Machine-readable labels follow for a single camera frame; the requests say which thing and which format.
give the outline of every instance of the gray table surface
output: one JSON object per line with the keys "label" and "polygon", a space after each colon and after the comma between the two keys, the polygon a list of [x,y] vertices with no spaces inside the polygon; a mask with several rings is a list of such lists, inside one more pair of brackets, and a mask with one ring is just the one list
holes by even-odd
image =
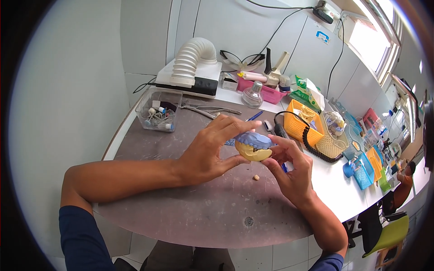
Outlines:
{"label": "gray table surface", "polygon": [[[248,119],[259,110],[218,100],[187,96],[191,104],[233,108]],[[145,130],[135,118],[115,160],[177,159],[211,119],[181,110],[174,133]],[[273,121],[265,111],[257,120]],[[262,126],[256,130],[267,134]],[[238,154],[223,146],[222,159]],[[297,240],[312,234],[307,221],[285,198],[271,172],[260,162],[240,165],[198,186],[160,189],[99,204],[99,212],[127,230],[181,245],[249,248]]]}

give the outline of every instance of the hand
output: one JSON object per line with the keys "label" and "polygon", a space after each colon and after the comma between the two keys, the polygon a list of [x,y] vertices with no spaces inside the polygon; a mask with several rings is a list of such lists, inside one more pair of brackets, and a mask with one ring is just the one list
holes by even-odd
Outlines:
{"label": "hand", "polygon": [[[275,176],[282,194],[296,207],[308,202],[312,195],[312,158],[300,151],[294,140],[283,137],[268,136],[277,146],[270,149],[271,156],[262,161]],[[282,164],[286,161],[293,163],[294,170],[285,173]]]}
{"label": "hand", "polygon": [[241,155],[220,159],[220,148],[234,136],[252,130],[261,121],[242,121],[220,114],[201,130],[184,154],[175,161],[175,174],[184,185],[209,182],[239,164],[250,161]]}

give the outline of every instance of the glass bottle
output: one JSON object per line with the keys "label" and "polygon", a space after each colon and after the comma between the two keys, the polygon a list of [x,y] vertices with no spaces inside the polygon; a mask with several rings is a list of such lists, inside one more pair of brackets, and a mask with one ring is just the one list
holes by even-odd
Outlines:
{"label": "glass bottle", "polygon": [[255,81],[251,88],[246,88],[241,96],[241,101],[243,104],[250,108],[259,108],[264,99],[261,97],[262,83]]}

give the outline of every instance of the green basket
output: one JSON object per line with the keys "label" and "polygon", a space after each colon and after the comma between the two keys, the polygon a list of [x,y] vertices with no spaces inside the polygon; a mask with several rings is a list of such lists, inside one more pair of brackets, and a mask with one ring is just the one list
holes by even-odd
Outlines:
{"label": "green basket", "polygon": [[386,169],[383,168],[380,172],[381,172],[381,178],[378,180],[378,183],[380,184],[381,190],[383,192],[386,192],[387,190],[391,189],[392,186],[387,182]]}

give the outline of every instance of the navy blue sleeve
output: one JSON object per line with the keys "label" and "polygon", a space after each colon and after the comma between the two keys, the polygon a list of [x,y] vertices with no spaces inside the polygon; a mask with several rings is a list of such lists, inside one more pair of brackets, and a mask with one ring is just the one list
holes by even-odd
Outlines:
{"label": "navy blue sleeve", "polygon": [[68,271],[115,270],[96,221],[88,211],[63,206],[59,210],[59,228]]}
{"label": "navy blue sleeve", "polygon": [[330,254],[319,258],[309,271],[341,271],[344,258],[339,254]]}

